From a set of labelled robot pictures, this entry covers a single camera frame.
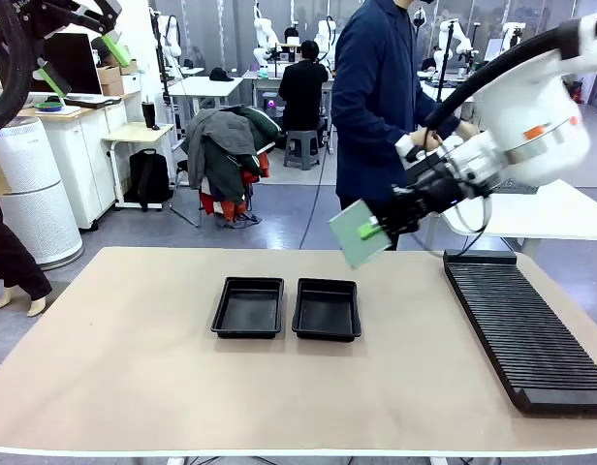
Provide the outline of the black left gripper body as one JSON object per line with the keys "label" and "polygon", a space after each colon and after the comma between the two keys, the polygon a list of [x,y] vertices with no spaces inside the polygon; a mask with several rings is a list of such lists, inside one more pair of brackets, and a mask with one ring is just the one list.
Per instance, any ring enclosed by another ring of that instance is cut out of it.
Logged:
{"label": "black left gripper body", "polygon": [[3,1],[2,5],[10,8],[20,22],[20,30],[16,32],[11,25],[2,22],[2,41],[8,39],[31,39],[32,42],[50,37],[63,29],[65,24],[65,1]]}

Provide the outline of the person's left hand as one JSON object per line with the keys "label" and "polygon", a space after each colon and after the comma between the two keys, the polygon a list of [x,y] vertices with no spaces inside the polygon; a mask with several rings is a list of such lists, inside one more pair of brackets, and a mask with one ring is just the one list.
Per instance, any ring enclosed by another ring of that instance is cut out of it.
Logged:
{"label": "person's left hand", "polygon": [[427,128],[421,128],[411,133],[410,138],[414,145],[421,147],[426,152],[432,152],[442,144],[438,133]]}

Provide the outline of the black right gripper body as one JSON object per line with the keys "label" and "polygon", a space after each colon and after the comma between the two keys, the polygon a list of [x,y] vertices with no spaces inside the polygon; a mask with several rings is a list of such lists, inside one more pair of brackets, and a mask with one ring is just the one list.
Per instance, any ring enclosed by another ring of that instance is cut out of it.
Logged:
{"label": "black right gripper body", "polygon": [[462,184],[444,166],[413,167],[408,170],[408,181],[412,192],[410,227],[417,227],[430,213],[443,213],[467,198]]}

